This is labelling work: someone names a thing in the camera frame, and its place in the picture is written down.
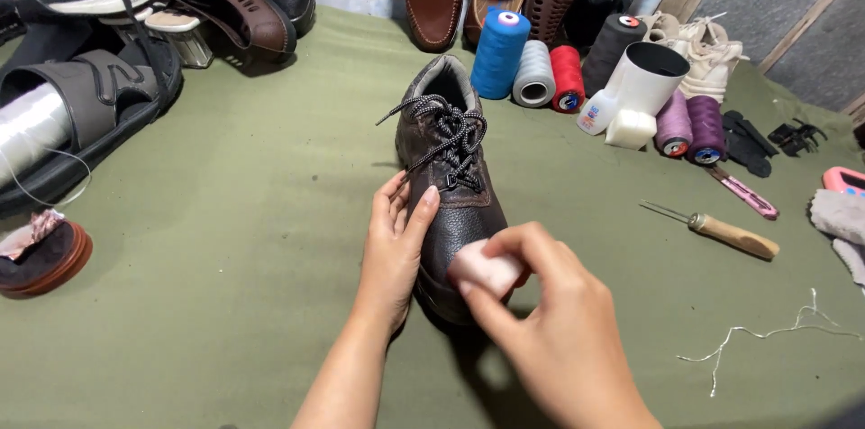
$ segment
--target thread spool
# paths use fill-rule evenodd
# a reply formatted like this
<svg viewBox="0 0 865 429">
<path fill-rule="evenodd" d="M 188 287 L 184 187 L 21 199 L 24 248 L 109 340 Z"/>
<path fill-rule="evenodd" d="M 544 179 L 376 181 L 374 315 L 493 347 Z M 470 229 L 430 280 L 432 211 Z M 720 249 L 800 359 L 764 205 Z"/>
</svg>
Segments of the thread spool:
<svg viewBox="0 0 865 429">
<path fill-rule="evenodd" d="M 520 67 L 514 79 L 514 101 L 527 108 L 539 108 L 555 95 L 553 67 L 549 50 L 540 40 L 529 40 L 523 47 Z"/>
<path fill-rule="evenodd" d="M 613 14 L 604 20 L 594 46 L 583 63 L 586 96 L 594 96 L 604 89 L 613 69 L 622 59 L 624 50 L 634 42 L 643 40 L 648 30 L 649 27 L 642 21 L 630 15 Z"/>
<path fill-rule="evenodd" d="M 549 58 L 555 78 L 553 110 L 568 114 L 578 112 L 586 101 L 579 52 L 570 46 L 559 46 L 550 51 Z"/>
<path fill-rule="evenodd" d="M 651 114 L 621 110 L 606 128 L 604 143 L 639 150 L 649 143 L 656 132 L 655 117 Z"/>
<path fill-rule="evenodd" d="M 508 95 L 530 28 L 528 19 L 520 14 L 503 10 L 487 14 L 471 67 L 471 85 L 479 96 L 502 99 Z"/>
<path fill-rule="evenodd" d="M 0 109 L 0 187 L 72 136 L 66 105 L 44 83 Z"/>
<path fill-rule="evenodd" d="M 687 159 L 700 165 L 717 162 L 727 153 L 720 103 L 711 96 L 694 96 L 687 101 L 694 140 L 687 150 Z"/>
<path fill-rule="evenodd" d="M 667 100 L 657 114 L 657 134 L 655 146 L 667 157 L 678 157 L 687 152 L 694 140 L 691 132 L 691 118 L 687 115 L 687 100 L 679 90 Z"/>
</svg>

